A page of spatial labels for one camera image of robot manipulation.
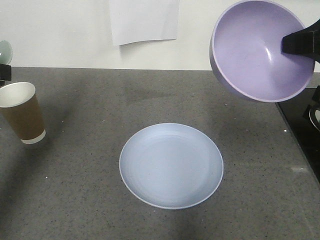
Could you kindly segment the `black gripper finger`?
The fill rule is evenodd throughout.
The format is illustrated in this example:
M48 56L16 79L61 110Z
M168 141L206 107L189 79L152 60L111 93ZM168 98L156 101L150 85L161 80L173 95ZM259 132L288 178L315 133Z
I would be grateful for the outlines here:
M0 86L12 80L12 67L8 64L0 64Z
M282 52L320 62L320 20L282 38Z

